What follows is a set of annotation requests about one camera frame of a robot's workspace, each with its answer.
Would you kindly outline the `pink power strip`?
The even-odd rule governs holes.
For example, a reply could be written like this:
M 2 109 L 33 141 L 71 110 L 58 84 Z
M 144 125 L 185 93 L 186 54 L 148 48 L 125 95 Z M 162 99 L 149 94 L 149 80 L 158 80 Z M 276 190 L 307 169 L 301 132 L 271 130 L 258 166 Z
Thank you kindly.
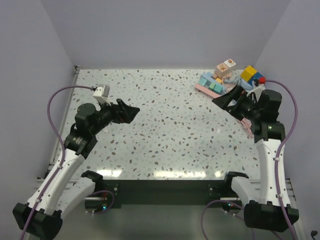
M 206 88 L 205 86 L 202 86 L 198 83 L 195 84 L 194 86 L 197 90 L 199 90 L 200 92 L 212 97 L 212 98 L 219 98 L 221 95 L 212 91 L 212 90 L 209 90 L 208 88 Z

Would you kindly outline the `blue power strip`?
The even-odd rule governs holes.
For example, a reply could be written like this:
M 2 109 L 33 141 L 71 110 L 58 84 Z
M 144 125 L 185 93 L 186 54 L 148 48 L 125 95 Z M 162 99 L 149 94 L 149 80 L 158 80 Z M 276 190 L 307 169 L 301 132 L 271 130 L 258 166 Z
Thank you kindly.
M 198 84 L 206 88 L 208 88 L 211 85 L 211 83 L 214 83 L 216 85 L 219 84 L 215 79 L 212 78 L 212 76 L 213 74 L 211 72 L 203 73 L 200 76 Z

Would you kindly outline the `light blue plug adapter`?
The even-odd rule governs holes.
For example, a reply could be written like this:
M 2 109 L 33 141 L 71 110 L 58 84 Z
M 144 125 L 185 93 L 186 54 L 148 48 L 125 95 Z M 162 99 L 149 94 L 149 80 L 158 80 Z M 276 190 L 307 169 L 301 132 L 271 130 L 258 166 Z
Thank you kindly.
M 222 95 L 226 88 L 223 85 L 216 84 L 213 88 L 213 91 L 219 95 Z

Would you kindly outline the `green plug adapter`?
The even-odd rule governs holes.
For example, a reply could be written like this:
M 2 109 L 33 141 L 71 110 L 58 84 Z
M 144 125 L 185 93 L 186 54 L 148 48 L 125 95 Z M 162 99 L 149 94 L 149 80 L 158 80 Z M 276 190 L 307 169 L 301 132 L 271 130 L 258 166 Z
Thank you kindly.
M 213 91 L 214 88 L 215 88 L 215 86 L 216 86 L 216 84 L 215 84 L 214 82 L 212 82 L 212 83 L 209 85 L 208 89 L 211 90 L 211 91 Z

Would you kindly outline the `teal plug adapter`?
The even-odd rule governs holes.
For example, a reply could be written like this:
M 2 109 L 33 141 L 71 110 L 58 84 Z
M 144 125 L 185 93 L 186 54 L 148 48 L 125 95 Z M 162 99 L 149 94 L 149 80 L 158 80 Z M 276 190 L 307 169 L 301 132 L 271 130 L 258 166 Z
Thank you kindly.
M 204 78 L 203 76 L 200 77 L 199 81 L 198 81 L 198 84 L 205 87 L 205 88 L 208 88 L 209 85 L 211 84 L 211 81 Z

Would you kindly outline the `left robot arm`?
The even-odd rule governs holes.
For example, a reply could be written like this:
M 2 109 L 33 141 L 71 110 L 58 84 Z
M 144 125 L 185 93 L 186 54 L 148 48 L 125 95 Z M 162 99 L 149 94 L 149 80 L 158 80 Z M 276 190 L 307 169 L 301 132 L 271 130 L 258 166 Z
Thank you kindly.
M 76 205 L 87 196 L 104 192 L 103 176 L 90 170 L 81 175 L 69 192 L 65 192 L 65 188 L 97 144 L 96 135 L 110 123 L 131 123 L 139 111 L 120 98 L 116 103 L 100 104 L 100 110 L 92 103 L 78 107 L 75 123 L 62 143 L 53 168 L 32 197 L 13 208 L 13 216 L 23 233 L 40 240 L 53 240 L 62 227 L 63 218 Z

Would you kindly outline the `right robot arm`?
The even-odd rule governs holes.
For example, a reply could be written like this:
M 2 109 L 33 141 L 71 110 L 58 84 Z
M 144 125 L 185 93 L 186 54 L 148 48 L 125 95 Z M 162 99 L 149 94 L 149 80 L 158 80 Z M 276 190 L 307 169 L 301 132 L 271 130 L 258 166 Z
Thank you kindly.
M 237 120 L 251 122 L 251 132 L 260 162 L 260 190 L 240 172 L 225 176 L 223 192 L 237 195 L 243 205 L 245 225 L 249 228 L 283 233 L 299 220 L 299 211 L 289 198 L 284 171 L 285 126 L 277 120 L 282 95 L 263 89 L 259 95 L 237 85 L 212 100 Z

